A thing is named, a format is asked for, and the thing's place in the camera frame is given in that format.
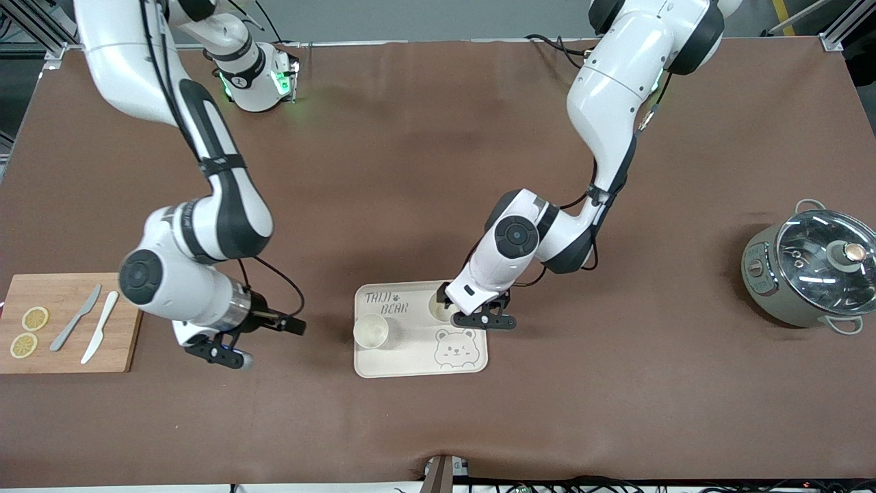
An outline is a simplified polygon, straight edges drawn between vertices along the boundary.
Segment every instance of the cooking pot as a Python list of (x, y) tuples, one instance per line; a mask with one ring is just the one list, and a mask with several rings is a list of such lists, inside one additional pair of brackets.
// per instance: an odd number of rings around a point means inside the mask
[[(811, 204), (815, 209), (801, 211)], [(742, 256), (749, 294), (773, 317), (799, 327), (826, 325), (854, 335), (876, 310), (876, 237), (864, 223), (813, 199), (758, 233)], [(846, 331), (838, 322), (852, 322)]]

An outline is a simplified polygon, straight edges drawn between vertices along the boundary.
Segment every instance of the beige tray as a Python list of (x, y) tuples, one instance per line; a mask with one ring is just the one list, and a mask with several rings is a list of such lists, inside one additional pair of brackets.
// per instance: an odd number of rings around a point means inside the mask
[(366, 284), (359, 288), (356, 319), (377, 313), (386, 319), (390, 330), (389, 339), (377, 349), (353, 343), (353, 367), (359, 376), (451, 375), (476, 373), (487, 366), (486, 331), (454, 327), (437, 319), (429, 309), (442, 282)]

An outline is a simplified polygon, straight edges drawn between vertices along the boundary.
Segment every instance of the pot handle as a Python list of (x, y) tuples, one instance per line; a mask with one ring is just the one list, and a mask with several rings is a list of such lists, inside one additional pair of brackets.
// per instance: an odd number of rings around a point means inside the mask
[[(820, 320), (822, 323), (827, 325), (828, 328), (830, 328), (833, 332), (836, 332), (840, 335), (855, 335), (855, 334), (861, 332), (861, 329), (864, 328), (864, 320), (861, 319), (861, 317), (835, 318), (835, 317), (829, 317), (829, 316), (825, 315), (824, 317), (819, 317), (818, 320)], [(854, 322), (855, 329), (852, 331), (848, 331), (848, 332), (844, 331), (843, 329), (837, 327), (836, 322)]]
[(797, 205), (794, 206), (794, 214), (800, 214), (800, 206), (803, 204), (814, 205), (816, 209), (821, 209), (822, 211), (827, 209), (827, 207), (824, 207), (824, 204), (815, 200), (814, 198), (804, 198), (803, 200), (798, 202)]

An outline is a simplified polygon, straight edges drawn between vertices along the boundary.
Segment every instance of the white robotic arm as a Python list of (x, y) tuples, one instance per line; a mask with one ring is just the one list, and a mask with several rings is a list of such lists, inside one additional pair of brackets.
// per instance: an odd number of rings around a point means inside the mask
[[(251, 357), (234, 348), (241, 333), (267, 326), (301, 334), (304, 323), (268, 309), (258, 293), (213, 267), (258, 255), (273, 222), (215, 102), (180, 64), (166, 32), (175, 5), (171, 0), (165, 14), (156, 0), (75, 3), (101, 95), (135, 118), (178, 126), (212, 189), (209, 196), (149, 216), (140, 244), (120, 268), (119, 286), (141, 310), (173, 320), (187, 352), (243, 368)], [(232, 338), (228, 345), (226, 334)]]
[[(663, 69), (693, 72), (715, 53), (724, 30), (722, 12), (709, 0), (594, 0), (589, 18), (604, 36), (566, 100), (569, 119), (597, 164), (588, 199), (572, 216), (527, 189), (502, 196), (463, 271), (440, 289), (439, 299), (462, 312), (453, 318), (456, 325), (513, 328), (513, 317), (502, 313), (507, 292), (533, 258), (556, 274), (583, 267), (626, 182), (638, 108)], [(498, 315), (491, 313), (495, 308)]]
[(294, 100), (298, 59), (256, 42), (243, 21), (225, 12), (226, 2), (170, 0), (170, 25), (197, 39), (219, 67), (228, 97), (246, 111), (267, 111)]

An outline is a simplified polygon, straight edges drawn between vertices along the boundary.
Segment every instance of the dried lemon slice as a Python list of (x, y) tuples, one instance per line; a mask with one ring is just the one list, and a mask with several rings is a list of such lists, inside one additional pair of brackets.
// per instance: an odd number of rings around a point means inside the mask
[(26, 331), (33, 332), (45, 327), (48, 321), (49, 310), (46, 310), (41, 306), (34, 306), (26, 311), (25, 315), (21, 318), (21, 326), (24, 327)]
[(19, 334), (9, 346), (9, 353), (18, 360), (26, 358), (37, 350), (37, 334), (25, 332)]

